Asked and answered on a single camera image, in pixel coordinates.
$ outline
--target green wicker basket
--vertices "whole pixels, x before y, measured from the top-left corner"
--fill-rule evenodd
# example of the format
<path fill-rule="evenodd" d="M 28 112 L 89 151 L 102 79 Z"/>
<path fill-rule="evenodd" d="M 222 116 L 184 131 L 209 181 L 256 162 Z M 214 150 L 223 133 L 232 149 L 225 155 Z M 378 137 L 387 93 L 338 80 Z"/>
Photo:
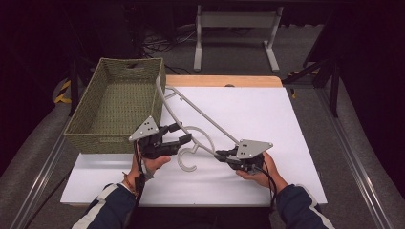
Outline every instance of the green wicker basket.
<path fill-rule="evenodd" d="M 160 123 L 163 59 L 101 58 L 64 136 L 84 154 L 133 153 L 128 137 L 148 116 Z"/>

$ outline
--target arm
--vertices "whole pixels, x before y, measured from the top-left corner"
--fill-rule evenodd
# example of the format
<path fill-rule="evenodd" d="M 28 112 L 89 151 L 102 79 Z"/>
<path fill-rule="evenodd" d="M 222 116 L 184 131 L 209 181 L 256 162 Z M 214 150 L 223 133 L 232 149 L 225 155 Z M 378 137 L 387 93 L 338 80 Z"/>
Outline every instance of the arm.
<path fill-rule="evenodd" d="M 170 157 L 160 156 L 154 160 L 144 158 L 143 161 L 149 171 L 155 173 L 170 161 Z M 127 175 L 128 182 L 124 179 L 121 183 L 107 185 L 73 228 L 123 228 L 135 207 L 136 195 L 133 191 L 136 188 L 136 177 L 139 177 L 139 169 L 134 155 L 131 171 Z"/>
<path fill-rule="evenodd" d="M 273 158 L 263 152 L 265 164 L 263 169 L 274 179 L 277 187 L 277 210 L 287 228 L 333 228 L 330 221 L 321 213 L 318 203 L 302 186 L 288 185 L 277 171 Z M 268 178 L 260 173 L 250 175 L 244 171 L 237 171 L 237 175 L 244 179 L 256 181 L 258 184 L 270 188 Z"/>

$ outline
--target white table surface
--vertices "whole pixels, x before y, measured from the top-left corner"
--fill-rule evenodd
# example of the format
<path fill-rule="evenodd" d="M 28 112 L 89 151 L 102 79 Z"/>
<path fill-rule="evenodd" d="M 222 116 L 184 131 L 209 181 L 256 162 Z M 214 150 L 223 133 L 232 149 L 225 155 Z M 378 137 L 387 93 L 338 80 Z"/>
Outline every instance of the white table surface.
<path fill-rule="evenodd" d="M 279 173 L 288 183 L 302 184 L 315 199 L 327 203 L 307 143 L 292 110 L 285 88 L 214 88 L 178 87 L 182 94 L 203 110 L 236 139 L 272 142 L 272 155 Z M 184 126 L 196 126 L 214 140 L 216 150 L 228 150 L 234 142 L 194 111 L 177 96 L 168 102 Z M 161 125 L 174 123 L 163 108 Z M 191 131 L 199 141 L 205 137 Z M 171 141 L 183 135 L 166 135 Z M 89 204 L 109 183 L 122 181 L 122 171 L 129 172 L 131 154 L 80 154 L 72 170 L 61 202 Z M 235 175 L 226 163 L 199 149 L 185 154 L 183 163 L 196 165 L 194 172 L 183 171 L 177 156 L 146 183 L 140 206 L 269 206 L 269 190 Z"/>

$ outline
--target gray carpet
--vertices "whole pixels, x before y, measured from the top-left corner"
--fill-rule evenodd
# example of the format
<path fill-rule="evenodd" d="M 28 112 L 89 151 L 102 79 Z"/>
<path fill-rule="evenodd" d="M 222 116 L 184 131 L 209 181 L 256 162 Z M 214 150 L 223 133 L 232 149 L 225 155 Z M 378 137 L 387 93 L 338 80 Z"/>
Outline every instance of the gray carpet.
<path fill-rule="evenodd" d="M 203 38 L 202 70 L 198 74 L 278 75 L 284 78 L 287 73 L 302 69 L 302 63 L 321 29 L 322 27 L 291 27 L 281 28 L 278 31 L 274 52 L 281 71 L 277 74 L 271 72 L 263 49 L 262 41 L 267 35 L 266 31 L 253 30 L 246 35 L 237 35 L 230 31 L 207 32 Z M 195 42 L 187 41 L 169 52 L 156 52 L 153 56 L 163 57 L 170 67 L 184 68 L 193 73 L 194 47 Z M 359 191 L 339 139 L 334 133 L 316 91 L 301 87 L 296 92 L 297 97 L 291 99 L 292 107 L 309 146 L 315 167 L 320 173 L 329 202 L 323 206 L 324 214 L 336 228 L 378 228 Z M 58 104 L 32 132 L 6 173 L 2 175 L 0 179 L 1 228 L 11 226 L 25 196 L 31 189 L 33 180 L 62 131 L 69 110 L 69 105 Z M 338 114 L 350 144 L 360 157 L 392 225 L 394 228 L 405 228 L 404 199 L 376 159 L 343 83 L 339 91 Z M 77 155 L 77 149 L 66 142 L 63 154 L 36 207 L 73 167 Z M 65 185 L 66 182 L 52 195 L 30 228 L 68 228 L 83 214 L 83 208 L 59 202 Z M 271 221 L 274 228 L 284 228 L 277 214 L 271 216 Z"/>

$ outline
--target jacket sleeve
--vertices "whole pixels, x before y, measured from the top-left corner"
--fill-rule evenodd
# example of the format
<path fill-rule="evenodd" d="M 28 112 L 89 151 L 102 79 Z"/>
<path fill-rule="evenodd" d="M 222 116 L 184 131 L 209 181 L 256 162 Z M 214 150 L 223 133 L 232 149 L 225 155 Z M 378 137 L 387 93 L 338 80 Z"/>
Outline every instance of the jacket sleeve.
<path fill-rule="evenodd" d="M 277 210 L 287 229 L 334 228 L 303 186 L 289 185 L 277 195 Z"/>
<path fill-rule="evenodd" d="M 73 228 L 123 228 L 127 216 L 135 207 L 135 200 L 135 196 L 123 185 L 109 184 Z"/>

